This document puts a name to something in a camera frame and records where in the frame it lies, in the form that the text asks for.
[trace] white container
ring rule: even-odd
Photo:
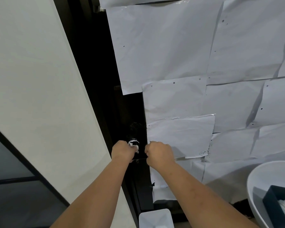
[[[171,212],[160,209],[139,215],[139,228],[174,228]]]
[[[249,205],[256,221],[263,228],[273,228],[262,201],[271,185],[285,187],[285,161],[259,165],[247,179]]]

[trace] forearm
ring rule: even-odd
[[[178,164],[160,171],[192,227],[257,227]]]
[[[128,164],[121,160],[111,161],[52,228],[109,228]]]

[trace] fist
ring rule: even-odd
[[[146,145],[145,153],[148,156],[147,164],[157,172],[175,163],[171,146],[168,144],[151,141]]]
[[[126,141],[118,141],[112,148],[112,161],[123,161],[129,164],[136,150],[135,146],[130,147]]]

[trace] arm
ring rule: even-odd
[[[244,215],[200,183],[173,157],[169,145],[151,142],[146,146],[147,164],[158,171],[195,228],[257,228]]]
[[[112,161],[51,228],[109,228],[125,171],[135,151],[127,142],[118,141],[112,149]]]

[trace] dark blue box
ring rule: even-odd
[[[270,186],[263,198],[264,206],[274,228],[285,228],[285,214],[279,200],[285,200],[285,187]]]

